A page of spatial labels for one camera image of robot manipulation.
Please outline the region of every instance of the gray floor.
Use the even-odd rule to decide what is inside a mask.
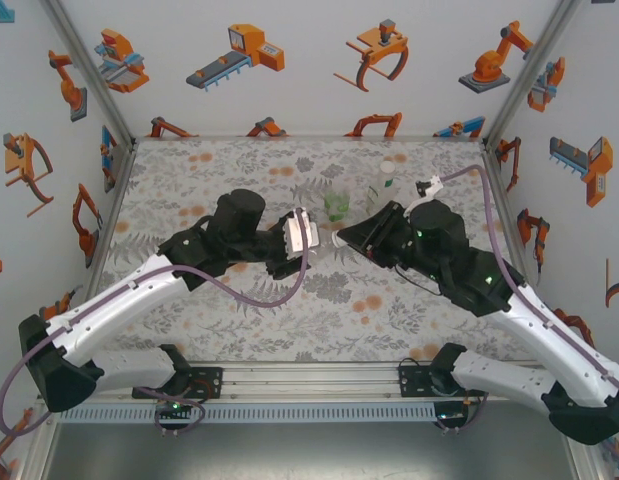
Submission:
[[[573,478],[546,418],[508,402],[484,413],[457,437],[429,423],[203,425],[179,439],[144,425],[64,425],[44,478]]]

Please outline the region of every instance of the cable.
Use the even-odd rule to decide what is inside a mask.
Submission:
[[[174,437],[177,437],[179,434],[185,433],[185,432],[193,429],[196,425],[198,425],[200,422],[202,422],[202,420],[207,415],[207,411],[202,406],[202,404],[206,400],[204,400],[202,402],[196,402],[195,400],[191,400],[189,398],[172,397],[171,395],[166,395],[164,393],[156,392],[155,390],[153,390],[151,388],[146,388],[146,387],[136,387],[136,390],[139,390],[142,393],[144,393],[145,395],[149,395],[149,396],[157,398],[159,400],[165,400],[165,401],[171,402],[171,403],[180,403],[182,405],[191,405],[192,407],[196,407],[197,409],[200,410],[200,416],[197,419],[195,419],[193,422],[190,422],[189,424],[187,424],[186,427],[179,428],[177,430],[172,430],[171,431],[172,432],[171,435],[174,436]],[[163,435],[165,435],[167,433],[168,430],[166,428],[164,428],[160,424],[160,412],[157,409],[156,409],[156,413],[153,416],[153,424],[156,426],[156,428],[158,430],[162,431]]]
[[[420,362],[418,360],[416,360],[415,358],[412,357],[405,357],[402,360],[400,360],[400,362],[398,363],[398,368],[402,367],[402,362],[404,362],[405,360],[411,360],[413,363],[415,363],[418,367],[420,366]]]
[[[615,377],[609,374],[609,370],[607,370],[600,362],[598,362],[587,350],[585,350],[578,342],[573,340],[569,334],[561,330],[557,327],[552,320],[550,320],[544,313],[540,311],[540,309],[536,308],[528,299],[523,295],[520,291],[516,282],[511,278],[509,271],[505,265],[505,261],[502,258],[502,254],[500,253],[500,247],[498,246],[498,240],[496,238],[496,229],[494,227],[493,222],[493,214],[491,212],[491,196],[489,189],[489,179],[487,177],[487,172],[485,169],[478,164],[470,165],[462,170],[459,170],[451,175],[447,175],[442,177],[440,180],[444,183],[449,180],[453,180],[456,177],[464,175],[465,173],[471,170],[478,170],[480,174],[480,179],[482,180],[482,193],[484,197],[485,203],[485,217],[487,219],[487,227],[489,233],[489,241],[491,243],[491,249],[493,250],[494,256],[496,257],[496,263],[502,272],[502,275],[507,282],[507,285],[511,289],[511,291],[520,299],[520,301],[529,309],[531,312],[536,315],[540,321],[544,324],[545,328],[549,328],[553,330],[553,332],[558,335],[562,340],[564,340],[568,345],[570,345],[574,350],[576,350],[580,355],[582,355],[593,367],[602,375],[602,378],[609,381],[614,387],[619,390],[619,381],[616,380]]]
[[[395,267],[393,267],[393,269],[395,270],[395,272],[403,279],[406,280],[408,283],[415,285],[416,287],[422,288],[424,291],[429,292],[432,295],[435,295],[436,297],[441,297],[442,293],[438,292],[434,292],[433,290],[429,290],[427,287],[423,287],[422,285],[414,282],[413,280],[411,280],[410,278],[408,278],[403,272],[401,272],[400,270],[398,270],[398,265],[396,265]]]
[[[298,216],[298,219],[300,219],[300,221],[302,221],[301,220],[302,219],[302,209],[301,208],[296,209],[295,213]],[[165,272],[186,272],[186,273],[192,273],[194,275],[197,275],[200,278],[203,278],[204,280],[208,281],[212,285],[215,285],[216,287],[218,287],[220,290],[222,290],[222,291],[228,293],[229,295],[233,296],[238,301],[241,301],[241,302],[246,303],[248,305],[252,305],[252,306],[258,307],[258,308],[275,308],[275,307],[279,307],[283,303],[286,303],[287,301],[289,301],[291,299],[291,297],[293,297],[296,294],[296,292],[300,289],[300,285],[302,284],[302,281],[304,280],[305,274],[307,272],[307,265],[308,265],[308,262],[309,262],[309,240],[307,239],[307,232],[305,231],[304,228],[300,228],[300,236],[302,238],[302,260],[301,260],[301,264],[300,264],[300,273],[298,275],[298,278],[296,279],[296,283],[280,299],[275,300],[275,301],[270,302],[270,303],[268,303],[268,302],[259,302],[257,300],[253,300],[252,298],[246,297],[246,296],[242,295],[241,293],[238,293],[235,290],[232,290],[231,288],[227,287],[224,283],[220,282],[219,280],[216,280],[214,277],[212,277],[208,273],[203,272],[202,270],[198,270],[197,268],[187,266],[187,265],[168,265],[168,266],[165,266],[165,267],[157,268],[155,270],[152,270],[150,272],[145,273],[144,275],[141,275],[140,277],[137,277],[135,279],[135,283],[137,285],[139,285],[139,284],[141,284],[141,283],[143,283],[143,282],[145,282],[145,281],[155,277],[156,275],[160,275],[161,273],[165,273]],[[123,285],[120,288],[118,288],[117,290],[114,290],[110,294],[108,294],[105,297],[101,298],[100,300],[98,300],[94,304],[92,304],[89,307],[85,308],[84,310],[81,310],[80,307],[78,307],[78,310],[81,310],[81,311],[75,317],[73,317],[71,320],[69,320],[69,326],[73,327],[78,322],[80,322],[84,317],[86,317],[90,313],[94,312],[95,310],[99,309],[103,305],[106,305],[107,303],[109,303],[113,299],[119,297],[120,295],[122,295],[123,293],[125,293],[129,289],[131,289],[130,285],[128,285],[128,284],[127,285]],[[9,435],[9,436],[12,436],[12,437],[21,437],[22,435],[26,435],[26,434],[34,431],[36,428],[38,428],[51,415],[51,412],[46,412],[38,420],[36,420],[33,424],[31,424],[29,427],[24,428],[23,430],[20,430],[20,431],[16,431],[16,430],[14,430],[12,428],[9,428],[7,426],[7,424],[5,423],[5,419],[4,419],[4,404],[5,404],[5,399],[6,399],[6,396],[7,396],[7,392],[9,391],[9,387],[11,387],[11,384],[13,383],[13,380],[16,378],[16,375],[18,375],[20,370],[22,370],[22,368],[27,364],[27,362],[29,362],[29,360],[31,360],[38,352],[40,352],[43,348],[45,348],[47,345],[51,344],[60,335],[62,335],[63,333],[66,333],[66,332],[67,332],[67,330],[64,327],[59,327],[58,330],[55,330],[47,338],[45,338],[44,340],[42,340],[41,342],[36,344],[36,346],[34,346],[31,350],[29,350],[26,354],[24,354],[22,356],[22,358],[16,363],[16,365],[13,367],[13,369],[7,375],[7,378],[5,379],[4,383],[0,387],[0,431],[2,433],[4,433],[5,435]]]
[[[442,423],[438,417],[436,417],[436,424],[442,429],[443,433],[447,433],[449,430],[454,430],[457,435],[458,433],[462,432],[463,430],[466,430],[467,428],[469,428],[471,425],[473,425],[474,423],[478,421],[478,419],[482,416],[482,412],[485,409],[485,405],[487,405],[488,398],[489,398],[489,393],[486,392],[485,396],[482,397],[482,401],[478,405],[478,408],[476,408],[476,413],[474,413],[473,416],[462,427],[449,428],[445,426],[445,424]]]

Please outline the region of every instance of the metal corner post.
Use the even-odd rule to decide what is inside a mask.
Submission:
[[[509,200],[507,199],[507,192],[505,186],[502,184],[498,160],[496,160],[493,150],[489,150],[488,147],[483,149],[482,154],[485,162],[485,169],[489,177],[489,184],[491,185],[491,194],[496,208],[498,209],[498,216],[502,222],[505,240],[509,248],[511,263],[525,276],[525,278],[530,278],[529,272],[527,271],[527,264],[524,260],[525,249],[520,240],[520,235],[518,235],[516,230],[516,217],[511,211],[511,205],[509,205]]]
[[[113,201],[113,207],[107,221],[107,225],[104,229],[102,237],[98,242],[96,253],[94,256],[93,268],[89,277],[89,283],[87,285],[87,291],[85,298],[89,299],[96,295],[98,290],[98,283],[100,282],[100,276],[105,267],[105,261],[107,260],[107,254],[109,253],[109,244],[113,237],[113,232],[118,221],[118,215],[120,214],[120,208],[122,207],[122,200],[125,198],[127,191],[127,183],[129,182],[129,176],[131,175],[131,169],[133,168],[133,162],[136,158],[137,144],[132,146],[131,151],[126,151],[125,156],[122,159],[120,173],[116,182],[116,196]]]
[[[534,44],[529,59],[522,68],[520,75],[518,75],[511,93],[493,122],[493,127],[491,127],[487,136],[488,150],[493,151],[497,147],[509,122],[513,119],[518,107],[525,102],[527,93],[531,90],[533,83],[543,70],[553,47],[560,39],[562,32],[564,32],[573,18],[578,7],[583,3],[584,0],[560,0],[560,3],[553,11],[547,25],[545,25],[544,30],[540,34],[540,38]]]
[[[105,87],[102,78],[98,72],[98,68],[91,60],[88,50],[86,49],[78,31],[73,22],[67,15],[67,12],[60,0],[40,0],[47,16],[51,20],[56,32],[60,35],[61,40],[67,47],[71,60],[78,67],[85,77],[85,81],[94,95],[108,121],[110,127],[114,130],[119,143],[125,146],[125,149],[131,151],[133,146],[133,136],[127,126],[127,122],[116,107],[109,89]]]

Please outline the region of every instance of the clear plastic cup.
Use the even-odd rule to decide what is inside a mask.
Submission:
[[[349,190],[347,188],[330,188],[323,196],[325,212],[330,222],[344,219],[349,212]]]

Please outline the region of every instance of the metal grate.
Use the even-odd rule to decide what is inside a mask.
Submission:
[[[433,403],[205,404],[205,423],[433,422]],[[155,404],[89,404],[62,412],[60,423],[153,423]],[[193,409],[183,419],[196,419]],[[161,420],[178,423],[180,420]]]

